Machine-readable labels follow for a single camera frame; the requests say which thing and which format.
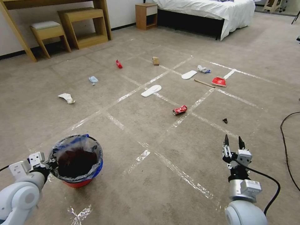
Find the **red dustpan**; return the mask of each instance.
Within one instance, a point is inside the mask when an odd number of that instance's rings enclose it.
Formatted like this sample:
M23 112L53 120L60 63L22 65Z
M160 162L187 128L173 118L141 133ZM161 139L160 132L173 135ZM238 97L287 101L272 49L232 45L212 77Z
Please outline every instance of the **red dustpan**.
M215 77L213 80L212 80L212 84L213 85L217 85L217 86L221 86L221 87L226 87L226 81L224 78L222 77Z

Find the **red soda can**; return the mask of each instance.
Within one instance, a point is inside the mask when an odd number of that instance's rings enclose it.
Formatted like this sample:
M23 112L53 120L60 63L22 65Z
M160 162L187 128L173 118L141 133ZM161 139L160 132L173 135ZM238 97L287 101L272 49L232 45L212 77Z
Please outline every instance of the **red soda can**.
M177 108L177 109L173 109L173 114L174 114L174 115L178 115L178 114L180 114L180 113L184 113L184 112L187 111L187 110L188 110L187 106L186 106L186 105L183 105L183 106L181 106L181 107L179 107L179 108Z
M117 64L117 66L118 66L120 69L123 68L123 66L122 66L122 64L119 62L119 60L116 60L116 64Z

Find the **power cord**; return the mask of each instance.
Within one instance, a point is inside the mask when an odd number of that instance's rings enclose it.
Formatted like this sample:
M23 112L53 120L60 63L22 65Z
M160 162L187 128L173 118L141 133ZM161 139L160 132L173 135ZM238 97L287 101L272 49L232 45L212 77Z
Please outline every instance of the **power cord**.
M5 167L3 167L2 169L0 169L0 172L2 171L2 170L5 170L5 169L7 169L9 167L9 165L8 166L5 166Z
M264 177L267 177L267 178L271 179L272 181L274 181L277 184L277 186L278 186L277 191L276 191L275 195L273 196L273 198L271 199L271 201L267 204L267 206L266 206L266 208L265 208L265 210L263 212L265 215L267 215L267 211L268 211L269 207L272 205L272 203L275 201L275 199L279 195L279 192L280 192L280 189L281 189L280 183L276 179L274 179L273 177L271 177L271 176L269 176L267 174L264 174L262 172L259 172L259 171L255 170L255 169L251 169L251 168L249 168L247 166L244 166L239 161L237 161L236 159L233 159L233 160L236 161L240 166L243 166L243 167L245 167L246 169L248 169L250 171L253 171L253 172L257 173L257 174L260 174L260 175L262 175Z
M286 163L287 163L287 170L288 170L288 173L290 174L290 177L294 183L294 185L296 186L296 188L298 189L298 191L300 191L300 188L298 187L298 185L296 184L294 178L293 178L293 175L292 175L292 172L290 170L290 165L288 164L288 151L287 151L287 145L285 143L285 138L284 138L284 134L283 134L283 131L282 131L282 125L283 123L286 121L287 118L289 118L291 115L293 114L297 114L297 113L300 113L300 112L294 112L294 113L291 113L289 114L287 117L285 117L283 119L283 121L281 122L281 125L280 125L280 131L281 131L281 134L282 134L282 139L283 139L283 144L284 144L284 151L285 151L285 159L286 159Z

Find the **trash bin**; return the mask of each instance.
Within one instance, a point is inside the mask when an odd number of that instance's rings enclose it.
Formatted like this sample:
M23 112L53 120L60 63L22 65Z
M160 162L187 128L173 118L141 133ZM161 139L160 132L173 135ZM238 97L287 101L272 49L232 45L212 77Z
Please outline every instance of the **trash bin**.
M88 134L72 135L56 143L49 155L51 173L73 188L92 181L102 169L102 148Z

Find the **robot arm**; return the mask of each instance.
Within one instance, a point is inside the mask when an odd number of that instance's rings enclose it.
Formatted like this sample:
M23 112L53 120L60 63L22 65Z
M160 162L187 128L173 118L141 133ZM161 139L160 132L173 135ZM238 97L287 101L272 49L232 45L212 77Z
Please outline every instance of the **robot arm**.
M36 152L29 156L30 163L25 160L9 166L16 182L0 191L2 225L24 224L37 206L50 173L50 169L42 164L44 160L43 153Z
M238 137L239 150L231 152L229 140L225 136L222 155L230 170L229 198L232 200L225 210L226 220L229 225L267 225L268 221L262 210L253 203L256 195L262 191L260 182L249 178L245 168L251 163L252 154L245 148L245 143Z

